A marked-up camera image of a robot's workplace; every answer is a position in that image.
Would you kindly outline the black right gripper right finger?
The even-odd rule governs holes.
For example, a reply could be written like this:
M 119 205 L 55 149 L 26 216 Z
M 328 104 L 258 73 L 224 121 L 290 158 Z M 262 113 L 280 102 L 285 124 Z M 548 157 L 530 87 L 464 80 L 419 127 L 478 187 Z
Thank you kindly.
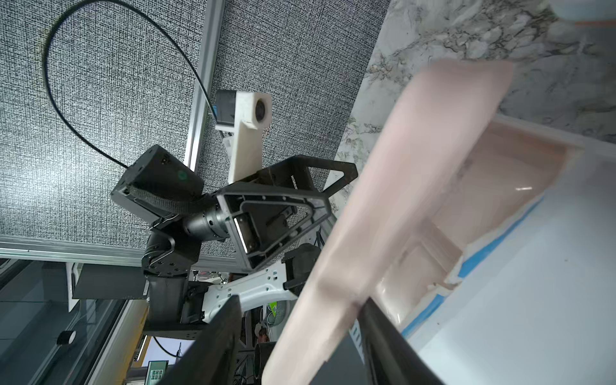
M 372 299 L 359 312 L 359 326 L 368 383 L 442 383 Z

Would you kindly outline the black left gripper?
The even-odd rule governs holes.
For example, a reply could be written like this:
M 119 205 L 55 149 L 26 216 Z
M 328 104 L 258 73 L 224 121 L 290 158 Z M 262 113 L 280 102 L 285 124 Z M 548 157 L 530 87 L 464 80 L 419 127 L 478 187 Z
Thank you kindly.
M 343 176 L 318 192 L 312 168 Z M 219 190 L 218 201 L 183 219 L 184 231 L 200 242 L 231 239 L 242 269 L 259 270 L 327 220 L 329 197 L 358 176 L 353 163 L 296 155 L 250 175 L 250 183 L 256 184 L 231 184 Z

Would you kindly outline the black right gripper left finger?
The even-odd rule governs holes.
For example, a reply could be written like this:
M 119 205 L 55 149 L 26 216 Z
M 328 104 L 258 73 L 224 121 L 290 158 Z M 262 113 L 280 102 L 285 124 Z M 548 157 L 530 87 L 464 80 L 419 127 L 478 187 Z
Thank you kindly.
M 241 329 L 242 309 L 239 297 L 234 295 L 159 383 L 231 384 L 237 367 Z

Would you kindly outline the pink white medicine box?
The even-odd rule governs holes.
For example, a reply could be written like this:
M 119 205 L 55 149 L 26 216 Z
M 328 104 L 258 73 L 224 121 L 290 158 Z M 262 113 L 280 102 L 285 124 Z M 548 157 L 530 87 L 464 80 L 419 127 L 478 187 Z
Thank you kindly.
M 508 62 L 404 89 L 266 364 L 308 384 L 372 299 L 396 330 L 463 250 L 544 200 L 404 339 L 447 384 L 615 381 L 615 147 L 497 115 Z

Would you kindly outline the blue orange medicine box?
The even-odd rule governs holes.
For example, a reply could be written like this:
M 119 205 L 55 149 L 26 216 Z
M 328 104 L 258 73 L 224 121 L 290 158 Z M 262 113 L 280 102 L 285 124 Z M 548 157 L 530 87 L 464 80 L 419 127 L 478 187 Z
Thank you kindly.
M 587 26 L 614 26 L 615 0 L 549 0 L 552 11 L 566 22 Z

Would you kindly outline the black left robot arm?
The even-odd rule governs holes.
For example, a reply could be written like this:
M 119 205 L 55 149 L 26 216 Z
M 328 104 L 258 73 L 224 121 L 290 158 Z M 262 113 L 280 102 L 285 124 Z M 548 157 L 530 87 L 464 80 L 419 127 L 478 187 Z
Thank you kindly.
M 225 298 L 205 306 L 209 284 L 189 274 L 205 242 L 231 240 L 250 274 L 331 218 L 330 197 L 358 176 L 353 163 L 297 155 L 250 172 L 214 193 L 164 148 L 154 145 L 128 167 L 112 200 L 149 224 L 141 266 L 149 284 L 145 330 L 194 339 Z

